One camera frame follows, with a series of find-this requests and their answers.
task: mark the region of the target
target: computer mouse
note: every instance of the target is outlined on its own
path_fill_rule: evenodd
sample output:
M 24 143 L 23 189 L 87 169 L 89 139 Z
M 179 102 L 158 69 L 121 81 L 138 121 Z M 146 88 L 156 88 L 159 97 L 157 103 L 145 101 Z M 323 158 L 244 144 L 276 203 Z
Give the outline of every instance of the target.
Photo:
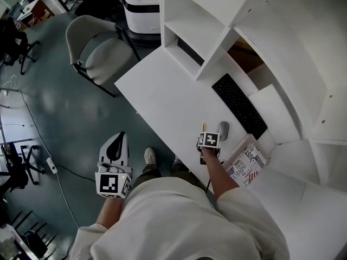
M 222 121 L 219 124 L 218 133 L 220 134 L 219 141 L 225 141 L 228 138 L 229 134 L 229 123 L 227 123 L 226 121 Z

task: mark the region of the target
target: hand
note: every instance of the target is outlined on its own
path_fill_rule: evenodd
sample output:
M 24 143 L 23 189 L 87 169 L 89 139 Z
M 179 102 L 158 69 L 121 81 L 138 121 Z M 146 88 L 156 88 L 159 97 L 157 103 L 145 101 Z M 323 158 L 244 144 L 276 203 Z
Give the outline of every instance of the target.
M 212 148 L 202 147 L 201 152 L 202 152 L 202 155 L 204 156 L 204 160 L 206 160 L 208 158 L 215 158 L 216 157 L 215 151 Z

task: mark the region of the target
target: power strip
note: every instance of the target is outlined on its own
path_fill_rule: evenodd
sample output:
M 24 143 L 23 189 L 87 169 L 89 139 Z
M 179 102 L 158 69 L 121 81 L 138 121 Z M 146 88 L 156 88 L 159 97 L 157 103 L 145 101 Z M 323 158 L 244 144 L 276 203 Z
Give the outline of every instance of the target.
M 53 172 L 53 174 L 58 172 L 56 166 L 54 165 L 54 163 L 53 163 L 53 161 L 51 159 L 51 157 L 47 158 L 46 162 L 47 162 L 48 166 L 50 167 L 50 170 Z

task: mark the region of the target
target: gray chair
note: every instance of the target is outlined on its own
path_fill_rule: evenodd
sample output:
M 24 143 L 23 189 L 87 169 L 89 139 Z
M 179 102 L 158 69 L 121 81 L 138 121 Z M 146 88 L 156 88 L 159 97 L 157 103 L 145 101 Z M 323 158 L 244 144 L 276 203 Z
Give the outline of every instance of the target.
M 85 68 L 82 67 L 80 56 L 87 43 L 97 35 L 110 31 L 116 32 L 118 37 L 110 38 L 97 46 L 89 55 Z M 115 95 L 101 85 L 131 69 L 134 65 L 132 61 L 134 56 L 140 61 L 133 43 L 122 27 L 93 16 L 83 15 L 71 22 L 66 30 L 66 41 L 70 52 L 70 63 L 77 73 L 112 97 Z

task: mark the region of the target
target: chair seat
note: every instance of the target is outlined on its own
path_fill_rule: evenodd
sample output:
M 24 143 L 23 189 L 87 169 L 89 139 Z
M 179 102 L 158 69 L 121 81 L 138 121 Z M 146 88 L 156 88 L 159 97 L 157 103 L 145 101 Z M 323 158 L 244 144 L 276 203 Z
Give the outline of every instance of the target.
M 86 61 L 87 74 L 98 84 L 104 84 L 115 74 L 122 76 L 128 70 L 132 49 L 118 38 L 100 44 Z

